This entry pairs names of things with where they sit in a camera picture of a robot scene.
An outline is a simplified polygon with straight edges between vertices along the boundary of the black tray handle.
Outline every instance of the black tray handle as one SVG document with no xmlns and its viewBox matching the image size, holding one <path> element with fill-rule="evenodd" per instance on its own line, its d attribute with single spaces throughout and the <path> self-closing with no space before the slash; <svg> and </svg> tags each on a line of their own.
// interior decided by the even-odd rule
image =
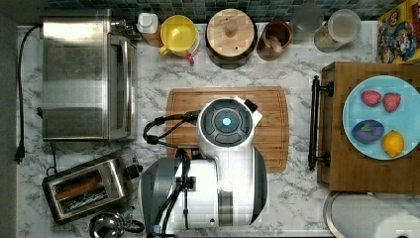
<svg viewBox="0 0 420 238">
<path fill-rule="evenodd" d="M 309 136 L 309 171 L 315 171 L 316 162 L 322 162 L 325 167 L 330 167 L 330 153 L 325 152 L 321 157 L 317 157 L 317 140 L 318 140 L 318 105 L 319 92 L 325 92 L 327 96 L 332 97 L 334 94 L 334 82 L 330 81 L 326 86 L 320 85 L 319 76 L 315 75 L 312 81 L 312 105 L 311 105 L 311 126 Z"/>
</svg>

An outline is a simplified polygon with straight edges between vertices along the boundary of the wooden tray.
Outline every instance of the wooden tray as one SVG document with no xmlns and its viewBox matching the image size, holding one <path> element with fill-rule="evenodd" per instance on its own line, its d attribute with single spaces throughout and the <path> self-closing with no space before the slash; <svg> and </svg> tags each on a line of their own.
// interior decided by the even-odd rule
<svg viewBox="0 0 420 238">
<path fill-rule="evenodd" d="M 269 173 L 283 172 L 287 163 L 289 124 L 286 97 L 281 87 L 175 88 L 169 94 L 166 115 L 201 110 L 214 99 L 235 96 L 250 99 L 259 107 L 262 120 L 256 129 L 255 145 Z M 176 123 L 166 122 L 166 130 Z M 166 141 L 175 145 L 197 145 L 196 128 L 184 123 L 169 134 Z M 175 149 L 168 148 L 167 154 L 174 157 Z"/>
<path fill-rule="evenodd" d="M 420 66 L 384 63 L 334 62 L 322 70 L 321 85 L 334 81 L 334 95 L 321 94 L 319 152 L 331 153 L 331 167 L 318 163 L 318 181 L 331 190 L 420 193 L 420 147 L 399 159 L 380 161 L 359 152 L 343 128 L 343 108 L 350 92 L 364 80 L 392 75 L 420 90 Z"/>
</svg>

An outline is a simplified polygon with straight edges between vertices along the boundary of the marble countertop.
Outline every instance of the marble countertop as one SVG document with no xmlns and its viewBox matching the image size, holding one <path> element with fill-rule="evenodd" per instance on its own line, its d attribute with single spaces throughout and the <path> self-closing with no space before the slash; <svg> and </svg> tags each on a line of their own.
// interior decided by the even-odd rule
<svg viewBox="0 0 420 238">
<path fill-rule="evenodd" d="M 259 33 L 264 24 L 258 24 Z M 329 190 L 318 184 L 316 173 L 307 165 L 311 105 L 311 82 L 322 67 L 336 61 L 375 60 L 376 22 L 363 22 L 360 36 L 331 54 L 319 52 L 313 35 L 295 34 L 294 41 L 274 61 L 264 61 L 256 51 L 250 60 L 237 69 L 216 66 L 205 50 L 205 25 L 197 25 L 201 45 L 194 57 L 195 65 L 175 56 L 160 56 L 157 48 L 145 42 L 138 47 L 138 81 L 136 99 L 139 103 L 139 133 L 156 117 L 165 114 L 169 92 L 177 87 L 242 87 L 281 86 L 286 93 L 290 125 L 289 155 L 286 170 L 269 174 L 268 202 L 261 216 L 250 226 L 199 229 L 188 236 L 332 236 L 323 220 L 323 205 Z M 19 28 L 22 41 L 27 27 Z M 88 237 L 91 216 L 56 225 L 41 188 L 46 170 L 53 164 L 49 143 L 42 140 L 42 120 L 37 107 L 42 107 L 43 44 L 39 32 L 33 32 L 25 45 L 23 61 L 24 110 L 27 157 L 18 168 L 19 237 Z M 155 133 L 163 132 L 158 128 Z M 151 146 L 139 137 L 132 142 L 55 143 L 59 171 L 110 154 L 124 147 L 132 148 L 141 165 L 147 168 L 166 148 Z M 135 218 L 141 218 L 135 212 Z M 135 237 L 127 233 L 124 237 Z"/>
</svg>

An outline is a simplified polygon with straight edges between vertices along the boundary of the green tile backsplash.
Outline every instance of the green tile backsplash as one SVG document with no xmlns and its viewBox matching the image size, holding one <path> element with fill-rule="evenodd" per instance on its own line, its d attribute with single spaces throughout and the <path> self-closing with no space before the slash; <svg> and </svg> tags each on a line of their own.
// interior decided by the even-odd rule
<svg viewBox="0 0 420 238">
<path fill-rule="evenodd" d="M 218 11 L 236 8 L 246 12 L 256 22 L 274 19 L 290 21 L 294 10 L 304 0 L 49 0 L 50 8 L 113 8 L 126 16 L 130 23 L 142 12 L 155 13 L 163 22 L 167 17 L 181 14 L 194 23 L 207 23 Z M 315 0 L 328 18 L 339 9 L 351 9 L 362 20 L 375 20 L 394 8 L 401 0 Z"/>
</svg>

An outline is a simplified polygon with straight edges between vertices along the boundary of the blue plate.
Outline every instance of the blue plate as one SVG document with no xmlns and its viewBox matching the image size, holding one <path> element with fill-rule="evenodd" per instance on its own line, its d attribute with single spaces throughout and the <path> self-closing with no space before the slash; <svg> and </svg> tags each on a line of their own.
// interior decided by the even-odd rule
<svg viewBox="0 0 420 238">
<path fill-rule="evenodd" d="M 380 93 L 381 101 L 375 107 L 369 107 L 362 102 L 361 95 L 365 90 L 375 90 Z M 393 112 L 383 108 L 382 99 L 385 93 L 396 92 L 401 95 L 401 103 Z M 360 152 L 378 160 L 392 160 L 411 152 L 420 142 L 420 94 L 408 82 L 394 76 L 371 77 L 356 86 L 346 100 L 343 110 L 343 126 L 347 137 Z M 376 120 L 382 123 L 385 131 L 382 138 L 364 144 L 352 136 L 352 129 L 361 121 Z M 404 137 L 404 150 L 392 158 L 382 148 L 383 137 L 391 130 Z"/>
</svg>

